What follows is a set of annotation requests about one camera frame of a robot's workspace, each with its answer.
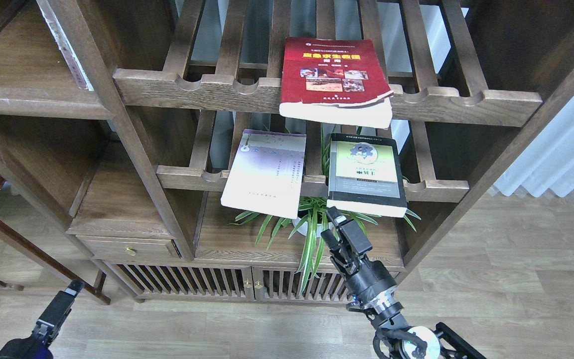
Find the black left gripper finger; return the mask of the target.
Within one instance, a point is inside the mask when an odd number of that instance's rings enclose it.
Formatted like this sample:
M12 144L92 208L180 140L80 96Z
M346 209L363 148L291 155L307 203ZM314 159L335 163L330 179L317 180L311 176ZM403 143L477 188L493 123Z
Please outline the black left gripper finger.
M57 335L71 312L75 298L84 288L84 282L72 280L68 288L59 291L36 321L35 334Z

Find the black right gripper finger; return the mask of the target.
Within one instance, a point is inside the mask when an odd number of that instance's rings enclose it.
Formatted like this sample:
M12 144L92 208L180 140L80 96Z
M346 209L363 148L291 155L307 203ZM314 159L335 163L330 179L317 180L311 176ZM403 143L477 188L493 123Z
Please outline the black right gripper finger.
M326 210L326 216L333 223L333 228L338 234L336 238L343 238L348 241L352 258L354 260L364 259L365 254L372 250L373 246L358 223L353 219L347 219L341 214L337 207L334 206ZM333 233L331 229L326 230L326 232Z
M346 239L337 239L332 232L322 232L321 238L330 250L330 260L341 275L353 275L354 259Z

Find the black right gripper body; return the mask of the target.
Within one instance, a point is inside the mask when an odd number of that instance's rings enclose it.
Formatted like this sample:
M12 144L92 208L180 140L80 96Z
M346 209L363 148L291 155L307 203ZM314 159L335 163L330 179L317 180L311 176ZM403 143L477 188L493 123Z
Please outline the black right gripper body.
M381 261L371 261L365 254L356 259L342 255L339 257L339 272L352 295L346 309L385 310L396 305L394 291L397 283Z

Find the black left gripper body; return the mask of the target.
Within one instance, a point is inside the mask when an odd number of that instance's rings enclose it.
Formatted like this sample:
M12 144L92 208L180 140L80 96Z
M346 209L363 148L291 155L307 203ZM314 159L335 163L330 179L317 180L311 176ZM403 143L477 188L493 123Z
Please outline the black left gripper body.
M0 359L52 359L48 347L53 329L36 325L29 337L8 341L0 350Z

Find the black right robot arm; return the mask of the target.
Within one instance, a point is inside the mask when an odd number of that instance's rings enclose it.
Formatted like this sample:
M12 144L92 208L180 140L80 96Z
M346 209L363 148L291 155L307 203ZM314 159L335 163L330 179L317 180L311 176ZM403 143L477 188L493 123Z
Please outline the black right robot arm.
M480 359L482 354L444 323L434 330L411 326L394 298L397 284L380 261L371 261L372 245L358 223L336 207L326 212L336 234L321 234L331 260L350 293L348 311L362 312L373 326L374 352L381 359Z

